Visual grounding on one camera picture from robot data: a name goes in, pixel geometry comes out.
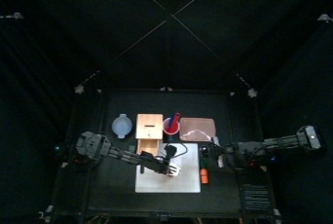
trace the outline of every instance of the table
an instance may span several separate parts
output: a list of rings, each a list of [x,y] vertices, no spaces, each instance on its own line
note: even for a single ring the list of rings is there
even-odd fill
[[[127,150],[128,146],[136,144],[135,128],[124,139],[118,139],[112,132],[112,121],[119,114],[126,114],[135,127],[136,114],[163,114],[167,117],[175,112],[187,118],[214,119],[221,145],[262,140],[253,98],[245,93],[189,91],[102,91],[83,94],[72,110],[68,140],[76,142],[78,135],[84,131],[99,132],[119,149]],[[68,207],[64,204],[67,197],[56,198],[59,212],[64,212],[64,208],[79,208],[80,213],[106,212],[118,216],[239,217],[237,176],[229,167],[219,168],[214,160],[209,161],[210,184],[202,185],[201,193],[135,193],[135,171],[135,166],[111,158],[104,159],[88,175],[87,182],[82,180],[80,204]],[[68,191],[68,187],[67,182],[67,187],[59,186],[57,191]]]

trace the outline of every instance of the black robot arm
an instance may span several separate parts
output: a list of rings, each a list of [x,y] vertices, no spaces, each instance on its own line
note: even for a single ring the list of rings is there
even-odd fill
[[[170,162],[170,158],[173,157],[177,148],[171,145],[168,147],[173,147],[173,149],[167,148],[164,157],[155,158],[151,153],[144,151],[138,155],[128,151],[119,150],[104,135],[95,134],[91,131],[84,132],[79,136],[75,145],[78,154],[87,156],[92,160],[102,160],[106,157],[112,157],[132,165],[140,165],[142,168],[151,169],[156,173],[178,176],[181,168]]]
[[[265,139],[263,142],[237,142],[225,147],[210,145],[210,156],[217,159],[221,154],[235,169],[259,166],[269,154],[277,150],[302,148],[308,151],[321,148],[318,134],[313,126],[301,127],[296,135]]]

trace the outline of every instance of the black curtain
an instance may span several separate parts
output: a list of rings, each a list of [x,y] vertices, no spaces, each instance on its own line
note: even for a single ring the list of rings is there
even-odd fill
[[[36,215],[51,203],[56,175],[53,145],[66,139],[74,90],[21,21],[0,19],[0,29],[4,221],[13,216]]]
[[[324,23],[261,91],[265,137],[313,125],[325,148],[284,152],[273,167],[275,197],[286,223],[333,223],[333,24]]]

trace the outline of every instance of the wooden block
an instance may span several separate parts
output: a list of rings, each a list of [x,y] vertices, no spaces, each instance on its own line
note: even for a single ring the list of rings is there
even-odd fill
[[[138,140],[138,154],[142,151],[150,152],[154,157],[159,154],[159,140],[158,139],[139,139]]]
[[[163,115],[138,114],[136,139],[163,139]]]

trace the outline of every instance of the black cable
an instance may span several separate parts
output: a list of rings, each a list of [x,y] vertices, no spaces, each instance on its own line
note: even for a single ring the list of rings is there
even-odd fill
[[[187,151],[189,151],[189,149],[187,149],[186,145],[185,145],[183,143],[181,143],[181,145],[185,147],[185,152],[183,152],[183,153],[181,153],[181,154],[178,154],[177,156],[173,156],[173,158],[177,158],[177,157],[179,157],[179,156],[185,155],[185,154],[187,153]]]
[[[270,147],[270,146],[275,146],[275,145],[265,145],[265,146],[262,146],[261,148],[258,148],[257,150],[254,150],[253,153],[251,153],[251,155],[250,155],[250,158],[249,158],[247,163],[251,162],[251,160],[253,160],[255,154],[257,154],[262,149],[266,149],[266,148]]]
[[[187,151],[189,151],[186,145],[185,145],[183,143],[179,143],[179,144],[185,147],[185,152],[181,153],[181,154],[178,154],[177,156],[170,157],[171,159],[173,159],[173,158],[177,158],[177,157],[179,157],[179,156],[182,156],[182,155],[185,155],[185,154],[187,153]]]

